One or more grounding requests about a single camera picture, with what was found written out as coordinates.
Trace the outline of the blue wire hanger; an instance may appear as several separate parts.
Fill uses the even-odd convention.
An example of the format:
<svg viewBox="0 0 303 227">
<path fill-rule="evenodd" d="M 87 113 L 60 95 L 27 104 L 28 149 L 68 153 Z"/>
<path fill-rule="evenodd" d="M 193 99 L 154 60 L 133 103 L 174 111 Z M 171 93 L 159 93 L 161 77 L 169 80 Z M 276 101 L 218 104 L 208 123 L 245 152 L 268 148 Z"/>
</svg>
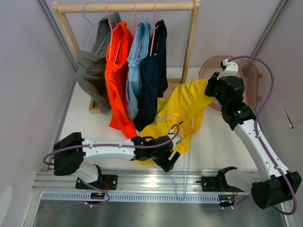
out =
<svg viewBox="0 0 303 227">
<path fill-rule="evenodd" d="M 189 178 L 191 149 L 192 149 L 192 139 L 190 139 L 190 143 L 189 143 L 189 152 L 188 152 L 188 158 L 187 158 L 187 169 L 186 169 L 186 172 L 184 174 L 184 177 L 185 177 L 184 183 L 185 184 L 184 184 L 184 189 L 183 189 L 182 196 L 179 196 L 179 194 L 178 194 L 178 184 L 175 182 L 173 176 L 171 174 L 169 174 L 169 177 L 170 177 L 173 185 L 175 186 L 174 192 L 175 192 L 176 200 L 178 202 L 183 202 L 187 198 L 187 187 L 188 187 L 188 178 Z"/>
</svg>

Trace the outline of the yellow shorts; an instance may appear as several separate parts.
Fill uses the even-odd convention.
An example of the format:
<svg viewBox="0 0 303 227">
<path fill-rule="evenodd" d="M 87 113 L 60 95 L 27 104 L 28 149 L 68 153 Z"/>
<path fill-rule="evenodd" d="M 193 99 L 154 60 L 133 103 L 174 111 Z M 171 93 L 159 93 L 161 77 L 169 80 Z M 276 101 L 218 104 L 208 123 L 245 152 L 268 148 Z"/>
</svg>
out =
<svg viewBox="0 0 303 227">
<path fill-rule="evenodd" d="M 140 135 L 158 138 L 166 135 L 174 124 L 179 124 L 182 140 L 175 150 L 181 154 L 187 153 L 190 150 L 191 135 L 202 126 L 205 109 L 214 100 L 205 95 L 207 84 L 207 79 L 195 79 L 178 85 L 168 99 L 158 98 L 157 115 Z"/>
</svg>

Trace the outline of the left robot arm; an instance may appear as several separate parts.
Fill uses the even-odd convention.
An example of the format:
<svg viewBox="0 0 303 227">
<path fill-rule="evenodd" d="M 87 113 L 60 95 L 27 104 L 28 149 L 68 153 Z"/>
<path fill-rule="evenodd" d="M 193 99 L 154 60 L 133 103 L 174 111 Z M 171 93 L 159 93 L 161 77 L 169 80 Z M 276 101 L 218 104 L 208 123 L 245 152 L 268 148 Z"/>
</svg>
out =
<svg viewBox="0 0 303 227">
<path fill-rule="evenodd" d="M 112 142 L 84 139 L 80 132 L 74 132 L 54 145 L 54 174 L 76 176 L 84 180 L 90 188 L 98 189 L 103 178 L 100 167 L 90 163 L 93 160 L 151 160 L 165 172 L 169 172 L 180 156 L 174 150 L 180 142 L 181 137 L 173 131 L 156 139 L 137 136 Z"/>
</svg>

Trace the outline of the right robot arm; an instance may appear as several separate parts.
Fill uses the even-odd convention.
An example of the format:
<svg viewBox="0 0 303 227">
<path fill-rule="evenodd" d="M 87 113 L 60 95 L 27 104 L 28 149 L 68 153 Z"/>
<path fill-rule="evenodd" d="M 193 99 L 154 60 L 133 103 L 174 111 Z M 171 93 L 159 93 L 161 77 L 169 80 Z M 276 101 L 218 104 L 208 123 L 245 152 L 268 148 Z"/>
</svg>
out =
<svg viewBox="0 0 303 227">
<path fill-rule="evenodd" d="M 218 101 L 224 121 L 245 145 L 257 167 L 259 179 L 231 166 L 219 170 L 216 185 L 222 191 L 233 186 L 248 192 L 261 209 L 292 200 L 293 211 L 287 214 L 294 214 L 297 209 L 295 194 L 302 178 L 297 171 L 291 172 L 275 154 L 255 114 L 243 102 L 243 93 L 244 82 L 241 78 L 221 77 L 218 72 L 210 77 L 205 89 L 205 95 Z"/>
</svg>

